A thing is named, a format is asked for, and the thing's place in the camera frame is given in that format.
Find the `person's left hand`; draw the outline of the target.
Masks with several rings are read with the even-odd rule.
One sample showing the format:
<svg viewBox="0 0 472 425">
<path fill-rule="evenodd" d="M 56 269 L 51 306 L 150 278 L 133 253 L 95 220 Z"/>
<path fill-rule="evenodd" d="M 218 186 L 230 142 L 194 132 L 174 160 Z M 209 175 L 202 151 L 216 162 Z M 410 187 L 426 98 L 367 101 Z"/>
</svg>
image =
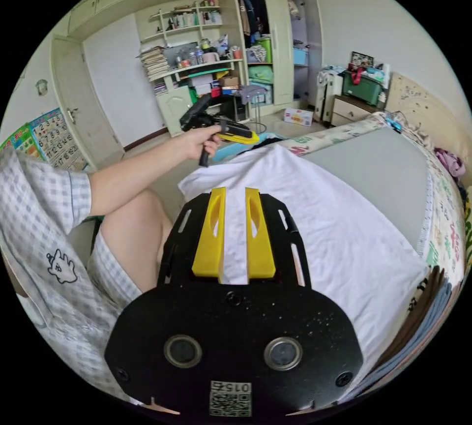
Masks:
<svg viewBox="0 0 472 425">
<path fill-rule="evenodd" d="M 202 151 L 213 157 L 221 144 L 221 126 L 195 128 L 185 132 L 183 137 L 184 153 L 188 159 L 199 160 Z"/>
</svg>

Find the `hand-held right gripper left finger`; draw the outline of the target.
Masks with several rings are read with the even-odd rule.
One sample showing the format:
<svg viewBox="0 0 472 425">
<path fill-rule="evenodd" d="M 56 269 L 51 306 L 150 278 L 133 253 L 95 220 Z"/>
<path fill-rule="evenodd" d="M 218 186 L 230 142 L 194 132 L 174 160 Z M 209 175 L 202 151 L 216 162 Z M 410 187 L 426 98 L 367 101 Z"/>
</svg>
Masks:
<svg viewBox="0 0 472 425">
<path fill-rule="evenodd" d="M 192 273 L 197 278 L 223 283 L 226 189 L 214 188 L 209 196 Z"/>
</svg>

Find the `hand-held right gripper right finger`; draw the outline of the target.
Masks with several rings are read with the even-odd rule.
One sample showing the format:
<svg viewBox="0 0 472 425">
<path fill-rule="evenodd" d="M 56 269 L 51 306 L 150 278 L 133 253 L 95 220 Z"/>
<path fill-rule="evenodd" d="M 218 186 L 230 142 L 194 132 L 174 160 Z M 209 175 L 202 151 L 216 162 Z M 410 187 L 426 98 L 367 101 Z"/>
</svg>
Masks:
<svg viewBox="0 0 472 425">
<path fill-rule="evenodd" d="M 276 273 L 276 266 L 273 259 L 262 199 L 257 189 L 245 189 L 245 206 L 248 282 L 273 279 Z"/>
</svg>

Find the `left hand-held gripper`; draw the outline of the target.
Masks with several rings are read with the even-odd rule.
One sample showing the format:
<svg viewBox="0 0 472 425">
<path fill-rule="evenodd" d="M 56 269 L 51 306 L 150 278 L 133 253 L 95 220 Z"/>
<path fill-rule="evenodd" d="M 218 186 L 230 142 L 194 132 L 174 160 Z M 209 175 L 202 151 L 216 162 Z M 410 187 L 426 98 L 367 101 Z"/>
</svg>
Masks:
<svg viewBox="0 0 472 425">
<path fill-rule="evenodd" d="M 222 141 L 226 142 L 255 145 L 260 141 L 259 135 L 248 126 L 224 118 L 215 117 L 207 113 L 206 107 L 190 107 L 189 110 L 180 117 L 179 124 L 181 130 L 184 132 L 195 128 L 219 125 L 221 126 L 221 131 L 217 133 L 217 136 Z"/>
</svg>

